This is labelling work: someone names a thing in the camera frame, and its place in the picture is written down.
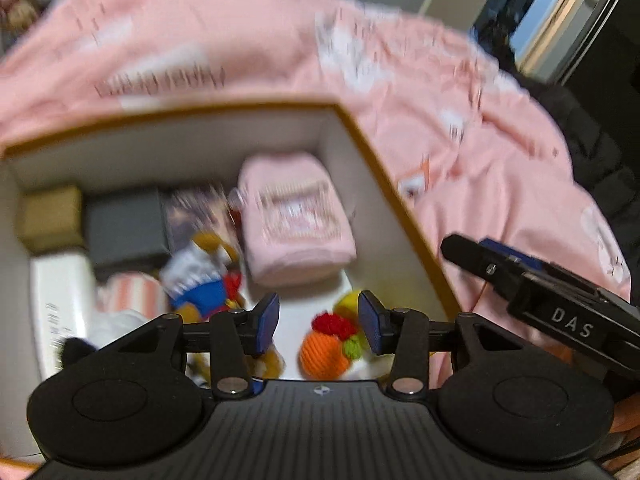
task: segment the striped fabric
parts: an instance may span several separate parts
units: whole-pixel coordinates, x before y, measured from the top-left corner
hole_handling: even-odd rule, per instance
[[[102,310],[119,312],[135,310],[147,319],[168,311],[167,296],[158,280],[142,272],[114,274],[102,292]]]

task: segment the pink bag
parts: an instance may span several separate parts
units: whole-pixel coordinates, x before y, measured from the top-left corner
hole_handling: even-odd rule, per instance
[[[246,261],[254,282],[316,282],[356,257],[334,185],[308,153],[253,156],[242,165],[238,187]]]

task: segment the pink bedsheet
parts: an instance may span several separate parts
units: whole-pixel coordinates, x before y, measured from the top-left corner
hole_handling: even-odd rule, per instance
[[[1,146],[185,100],[338,100],[434,253],[450,232],[489,236],[629,297],[553,121],[439,22],[355,0],[58,0],[0,66],[0,94]],[[481,280],[443,267],[464,310],[549,345]]]

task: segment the round black pad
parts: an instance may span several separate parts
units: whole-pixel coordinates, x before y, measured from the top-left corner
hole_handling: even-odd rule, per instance
[[[543,351],[496,351],[444,383],[438,411],[456,438],[493,460],[553,464],[599,446],[613,401],[595,379]]]
[[[73,398],[80,415],[97,422],[133,416],[146,404],[146,390],[122,379],[103,379],[80,388]]]
[[[181,444],[201,416],[200,391],[184,374],[125,352],[62,370],[36,388],[27,406],[44,454],[88,467],[149,460]]]

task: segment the gray box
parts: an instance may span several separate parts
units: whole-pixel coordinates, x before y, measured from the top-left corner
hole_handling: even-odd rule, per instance
[[[152,272],[164,266],[170,252],[162,202],[157,187],[87,200],[84,240],[98,280],[123,270]]]

